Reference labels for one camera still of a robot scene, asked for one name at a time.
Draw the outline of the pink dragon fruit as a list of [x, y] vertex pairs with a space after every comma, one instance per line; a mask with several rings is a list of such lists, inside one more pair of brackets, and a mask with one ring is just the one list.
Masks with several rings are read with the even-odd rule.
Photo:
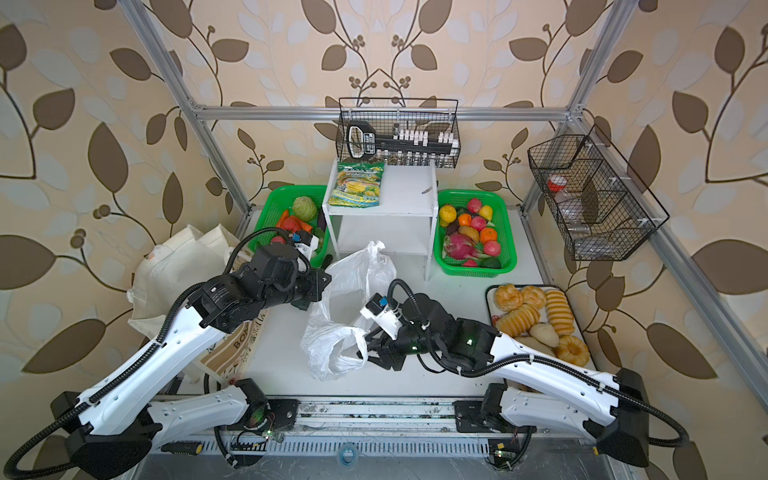
[[446, 235], [442, 243], [442, 257], [456, 261], [465, 261], [478, 257], [476, 242], [470, 237], [454, 233]]

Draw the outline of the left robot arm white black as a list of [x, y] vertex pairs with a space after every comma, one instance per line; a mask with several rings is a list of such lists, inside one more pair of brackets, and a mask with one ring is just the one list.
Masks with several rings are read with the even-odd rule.
[[307, 308], [331, 276], [293, 244], [257, 249], [238, 270], [188, 287], [172, 304], [158, 334], [115, 372], [51, 404], [55, 420], [6, 462], [8, 479], [37, 479], [78, 468], [95, 479], [131, 470], [153, 449], [209, 428], [261, 423], [268, 400], [252, 380], [176, 400], [155, 396], [211, 345], [262, 311], [283, 304]]

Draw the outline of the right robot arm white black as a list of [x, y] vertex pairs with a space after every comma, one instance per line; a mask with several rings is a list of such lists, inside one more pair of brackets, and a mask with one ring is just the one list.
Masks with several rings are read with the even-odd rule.
[[487, 387], [476, 414], [480, 430], [569, 431], [593, 440], [598, 452], [641, 468], [650, 463], [650, 447], [690, 442], [678, 421], [648, 403], [642, 377], [629, 369], [610, 374], [574, 366], [490, 324], [456, 318], [425, 294], [403, 303], [375, 294], [361, 315], [374, 328], [360, 356], [385, 370], [401, 370], [409, 356], [430, 356], [435, 373], [500, 377]]

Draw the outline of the cream floral tote bag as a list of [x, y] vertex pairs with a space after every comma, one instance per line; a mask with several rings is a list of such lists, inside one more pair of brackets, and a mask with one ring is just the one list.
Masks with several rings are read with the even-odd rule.
[[[154, 338], [177, 297], [190, 285], [219, 274], [237, 243], [221, 225], [206, 233], [188, 226], [155, 246], [139, 264], [128, 292], [133, 306], [129, 325], [146, 338]], [[245, 322], [207, 348], [184, 372], [192, 382], [205, 373], [230, 384], [243, 377], [266, 318], [262, 312]]]

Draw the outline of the white plastic grocery bag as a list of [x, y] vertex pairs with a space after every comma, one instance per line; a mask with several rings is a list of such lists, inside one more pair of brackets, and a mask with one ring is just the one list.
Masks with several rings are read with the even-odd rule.
[[322, 299], [308, 310], [300, 346], [308, 356], [312, 378], [336, 380], [361, 369], [368, 361], [365, 336], [374, 322], [361, 309], [376, 294], [383, 295], [397, 272], [379, 240], [331, 264], [332, 281]]

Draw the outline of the yellow lemon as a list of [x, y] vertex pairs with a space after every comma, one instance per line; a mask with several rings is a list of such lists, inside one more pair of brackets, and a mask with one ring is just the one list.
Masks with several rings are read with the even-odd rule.
[[453, 205], [445, 204], [440, 207], [438, 211], [439, 224], [443, 228], [447, 228], [457, 219], [457, 211]]

